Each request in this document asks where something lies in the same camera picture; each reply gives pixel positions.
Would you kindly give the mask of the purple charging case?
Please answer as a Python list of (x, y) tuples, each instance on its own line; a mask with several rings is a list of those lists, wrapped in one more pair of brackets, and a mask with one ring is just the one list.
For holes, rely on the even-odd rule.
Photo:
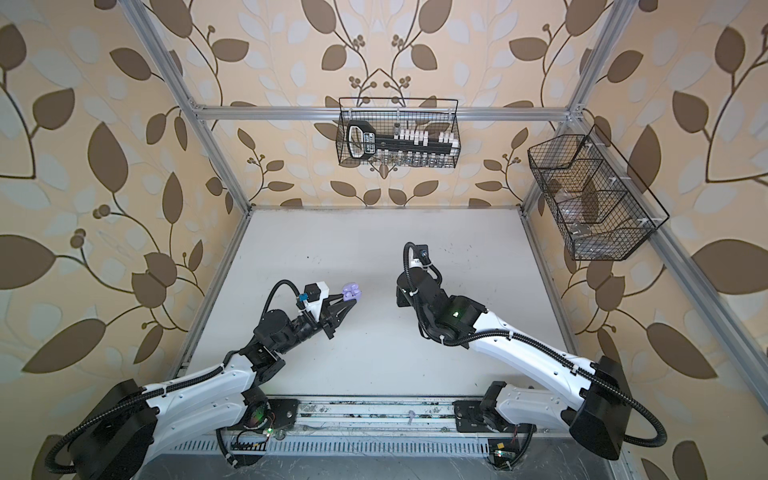
[(342, 288), (342, 296), (344, 301), (359, 301), (362, 296), (362, 292), (357, 283), (345, 284)]

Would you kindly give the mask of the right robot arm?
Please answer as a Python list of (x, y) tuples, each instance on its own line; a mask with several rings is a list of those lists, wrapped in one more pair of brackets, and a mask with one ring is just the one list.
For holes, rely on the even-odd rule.
[(481, 403), (485, 424), (565, 429), (583, 448), (607, 460), (624, 444), (660, 448), (662, 422), (636, 400), (621, 364), (607, 356), (591, 361), (559, 350), (504, 321), (485, 305), (448, 295), (425, 244), (403, 247), (397, 304), (414, 310), (420, 335), (445, 347), (462, 347), (499, 360), (536, 382), (521, 389), (495, 381)]

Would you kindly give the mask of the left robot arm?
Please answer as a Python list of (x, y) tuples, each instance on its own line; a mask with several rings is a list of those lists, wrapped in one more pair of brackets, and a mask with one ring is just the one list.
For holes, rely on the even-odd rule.
[(276, 419), (262, 391), (285, 365), (284, 354), (318, 333), (332, 338), (358, 303), (349, 283), (338, 294), (323, 282), (298, 288), (283, 279), (272, 288), (293, 293), (295, 318), (264, 306), (251, 339), (217, 364), (169, 381), (115, 385), (77, 427), (44, 457), (46, 471), (81, 479), (131, 479), (165, 451), (196, 437), (241, 424), (257, 411)]

